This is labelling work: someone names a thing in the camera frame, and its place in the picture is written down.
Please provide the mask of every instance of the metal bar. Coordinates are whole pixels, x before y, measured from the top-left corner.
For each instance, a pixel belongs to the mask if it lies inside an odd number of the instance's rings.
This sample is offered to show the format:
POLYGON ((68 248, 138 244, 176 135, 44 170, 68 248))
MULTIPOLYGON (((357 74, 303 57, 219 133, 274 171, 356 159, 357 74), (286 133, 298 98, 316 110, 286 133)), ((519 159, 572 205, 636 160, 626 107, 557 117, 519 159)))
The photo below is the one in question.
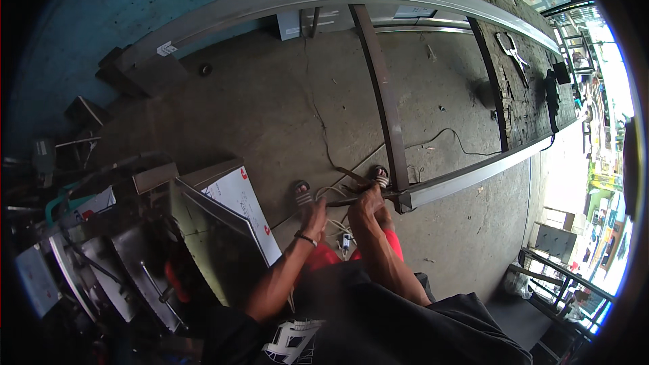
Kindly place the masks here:
POLYGON ((54 147, 59 148, 59 147, 63 147, 63 146, 66 146, 66 145, 78 144, 80 142, 97 141, 97 140, 101 140, 101 137, 90 137, 89 139, 68 141, 68 142, 64 142, 62 144, 57 144, 54 147))
MULTIPOLYGON (((581 120, 574 119, 567 125, 560 127, 564 129, 573 124, 581 124, 581 120)), ((418 183, 410 187, 412 208, 425 205, 431 201, 441 199, 445 196, 473 186, 485 179, 499 174, 506 169, 525 161, 540 150, 550 145, 552 133, 548 133, 522 147, 503 152, 491 158, 484 159, 479 163, 469 165, 466 168, 442 175, 426 182, 418 183)))
POLYGON ((320 9, 321 7, 316 7, 313 10, 313 24, 311 25, 311 32, 309 33, 309 37, 313 38, 315 37, 315 32, 318 29, 318 19, 320 19, 320 9))
POLYGON ((443 33, 464 33, 473 34, 473 30, 469 28, 457 27, 438 27, 438 26, 385 26, 374 27, 377 33, 398 33, 403 31, 441 31, 443 33))
POLYGON ((540 340, 538 340, 536 343, 537 343, 541 348, 543 348, 543 349, 545 350, 545 352, 547 352, 548 354, 550 354, 550 356, 551 356, 552 358, 554 358, 554 360, 557 361, 557 363, 559 363, 559 362, 561 361, 561 358, 559 358, 559 355, 557 355, 554 351, 552 351, 552 350, 550 349, 550 347, 548 347, 547 345, 543 344, 540 340))
POLYGON ((356 182, 358 182, 359 185, 369 185, 372 183, 368 178, 362 177, 361 175, 356 174, 355 172, 352 172, 349 169, 343 168, 342 166, 336 167, 336 171, 341 172, 349 176, 350 178, 354 179, 356 182))
POLYGON ((559 304, 559 301, 563 300, 561 296, 565 293, 566 289, 568 288, 568 284, 571 282, 570 277, 566 276, 565 281, 563 282, 563 285, 561 286, 561 289, 559 289, 559 297, 557 300, 554 302, 553 307, 556 309, 557 305, 559 304))
MULTIPOLYGON (((396 100, 389 85, 387 64, 365 5, 350 4, 349 10, 361 40, 374 94, 377 97, 378 114, 381 118, 383 137, 385 138, 387 163, 392 176, 392 188, 394 191, 403 191, 410 186, 408 163, 406 162, 404 140, 401 136, 401 120, 396 108, 396 100)), ((408 194, 396 196, 393 201, 395 201, 394 208, 398 213, 407 211, 402 205, 410 208, 410 195, 408 194)))
POLYGON ((553 277, 543 275, 541 273, 536 273, 533 271, 530 271, 529 269, 521 268, 520 266, 516 266, 514 264, 509 264, 509 267, 507 268, 508 270, 512 272, 521 272, 524 273, 527 276, 535 277, 536 279, 546 281, 548 283, 552 283, 557 286, 562 286, 563 282, 560 279, 554 279, 553 277))
POLYGON ((602 323, 599 321, 600 316, 604 312, 604 309, 606 309, 606 306, 608 305, 609 300, 605 297, 604 298, 604 304, 595 312, 595 315, 593 316, 593 324, 596 324, 598 327, 602 325, 602 323))
POLYGON ((143 36, 122 53, 115 65, 134 71, 144 62, 160 59, 158 48, 182 48, 237 24, 289 10, 341 4, 399 4, 431 7, 491 22, 531 38, 560 54, 554 40, 513 14, 482 0, 215 0, 185 13, 143 36))
MULTIPOLYGON (((153 277, 151 276, 149 270, 147 269, 147 266, 144 264, 144 261, 140 261, 140 265, 142 265, 142 270, 144 271, 144 274, 147 276, 147 279, 149 280, 149 282, 151 282, 151 285, 153 285, 153 288, 156 290, 156 292, 158 292, 158 295, 159 295, 158 300, 160 300, 160 298, 162 297, 162 291, 158 287, 158 284, 156 283, 156 281, 153 280, 153 277)), ((181 323, 181 326, 183 328, 185 328, 185 329, 188 328, 187 324, 185 324, 183 319, 178 315, 178 313, 176 313, 176 311, 173 309, 171 304, 169 304, 168 298, 165 301, 160 300, 160 303, 163 303, 163 304, 167 305, 167 307, 169 308, 169 311, 171 311, 171 313, 176 317, 176 319, 178 319, 178 322, 181 323)))
POLYGON ((609 294, 609 293, 603 291, 601 288, 599 288, 599 287, 593 285, 592 283, 590 283, 590 282, 587 281, 586 279, 583 279, 583 278, 581 278, 581 277, 576 277, 576 276, 574 275, 574 273, 568 271, 566 268, 563 268, 563 267, 561 267, 560 265, 557 265, 556 263, 553 263, 553 262, 550 261, 549 259, 546 259, 546 258, 540 256, 539 254, 536 254, 536 253, 532 252, 529 248, 521 248, 521 249, 522 249, 522 250, 525 252, 525 254, 527 254, 530 258, 535 259, 536 261, 539 261, 540 263, 545 264, 545 265, 551 267, 552 269, 555 269, 555 270, 561 272, 562 274, 571 277, 572 279, 574 279, 575 281, 581 283, 582 285, 584 285, 584 286, 587 287, 588 289, 590 289, 590 290, 596 292, 596 294, 598 294, 598 295, 604 297, 605 299, 607 299, 607 300, 610 301, 611 303, 615 303, 615 300, 616 300, 616 299, 615 299, 615 296, 613 296, 613 295, 611 295, 611 294, 609 294))
POLYGON ((530 281, 532 283, 535 283, 539 288, 545 290, 547 293, 551 294, 555 299, 558 299, 557 295, 555 295, 553 291, 548 289, 546 286, 543 286, 542 284, 540 284, 539 281, 537 281, 535 279, 530 279, 530 281))
POLYGON ((502 104, 502 95, 499 84, 500 78, 496 74, 496 67, 493 65, 493 61, 491 60, 491 52, 487 47, 487 41, 482 34, 478 21, 474 17, 467 17, 466 19, 468 20, 468 24, 476 38, 478 49, 482 54, 482 60, 485 64, 485 69, 487 70, 487 77, 489 77, 489 87, 491 88, 491 93, 493 93, 493 103, 497 112, 496 117, 498 120, 498 130, 500 135, 500 150, 503 152, 509 151, 509 142, 507 141, 507 123, 505 122, 505 107, 502 104))
POLYGON ((595 6, 594 0, 579 0, 577 2, 566 3, 552 9, 544 10, 541 12, 541 15, 543 17, 550 17, 550 16, 558 15, 559 13, 563 13, 565 11, 585 9, 587 7, 593 7, 593 6, 595 6))

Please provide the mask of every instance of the plastic bag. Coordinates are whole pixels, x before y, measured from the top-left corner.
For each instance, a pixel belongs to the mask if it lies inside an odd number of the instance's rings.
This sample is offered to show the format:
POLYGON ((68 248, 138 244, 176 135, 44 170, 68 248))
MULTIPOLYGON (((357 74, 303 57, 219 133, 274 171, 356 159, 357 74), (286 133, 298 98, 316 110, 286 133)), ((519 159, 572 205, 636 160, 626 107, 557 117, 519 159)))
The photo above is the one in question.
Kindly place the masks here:
POLYGON ((531 291, 530 288, 528 288, 529 284, 530 276, 521 272, 512 271, 507 271, 507 275, 505 275, 505 280, 503 282, 503 286, 507 293, 521 296, 525 300, 529 300, 531 297, 531 291))

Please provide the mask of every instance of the workbench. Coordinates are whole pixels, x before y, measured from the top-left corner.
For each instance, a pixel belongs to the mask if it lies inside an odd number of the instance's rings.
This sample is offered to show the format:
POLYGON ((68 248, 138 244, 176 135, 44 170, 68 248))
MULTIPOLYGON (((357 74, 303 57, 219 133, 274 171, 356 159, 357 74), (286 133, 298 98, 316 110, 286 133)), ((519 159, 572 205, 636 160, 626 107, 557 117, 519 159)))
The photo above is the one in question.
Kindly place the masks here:
MULTIPOLYGON (((483 0, 525 20, 554 39, 554 31, 546 19, 522 0, 483 0)), ((495 24, 467 18, 482 54, 495 107, 498 112, 500 145, 502 151, 513 150, 550 133, 548 105, 545 101, 543 79, 552 64, 562 62, 562 58, 526 36, 509 32, 516 43, 519 55, 529 67, 525 75, 529 81, 526 89, 519 77, 512 57, 501 49, 496 33, 504 30, 495 24)), ((508 44, 506 36, 503 42, 508 44)), ((575 108, 572 89, 569 84, 559 85, 559 114, 556 123, 559 128, 575 121, 575 108)))

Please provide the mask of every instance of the slide sandal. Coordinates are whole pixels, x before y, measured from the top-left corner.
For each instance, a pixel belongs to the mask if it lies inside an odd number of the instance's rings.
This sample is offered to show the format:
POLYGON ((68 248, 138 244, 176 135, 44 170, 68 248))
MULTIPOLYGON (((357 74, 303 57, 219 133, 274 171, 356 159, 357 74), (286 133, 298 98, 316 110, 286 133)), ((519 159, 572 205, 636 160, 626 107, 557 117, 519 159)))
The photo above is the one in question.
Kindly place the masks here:
POLYGON ((297 203, 297 207, 303 207, 304 205, 308 203, 313 202, 313 197, 311 196, 311 186, 306 181, 299 181, 295 185, 295 202, 297 203), (300 187, 304 186, 306 188, 305 191, 299 191, 300 187))
POLYGON ((385 169, 385 166, 377 165, 374 167, 374 180, 378 183, 378 186, 381 189, 387 188, 387 185, 390 183, 390 173, 385 169))

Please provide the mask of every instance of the wall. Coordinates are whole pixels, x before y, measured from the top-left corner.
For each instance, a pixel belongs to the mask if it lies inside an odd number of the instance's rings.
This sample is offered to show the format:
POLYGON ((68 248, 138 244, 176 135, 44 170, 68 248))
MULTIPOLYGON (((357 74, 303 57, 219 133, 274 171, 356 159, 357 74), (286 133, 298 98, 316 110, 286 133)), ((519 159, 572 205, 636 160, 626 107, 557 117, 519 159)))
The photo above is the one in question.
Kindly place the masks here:
MULTIPOLYGON (((117 92, 95 78, 97 63, 169 20, 213 0, 50 0, 20 60, 8 111, 5 155, 27 157, 30 141, 69 131, 63 112, 77 95, 106 106, 117 92)), ((178 57, 258 28, 242 24, 184 48, 178 57)))

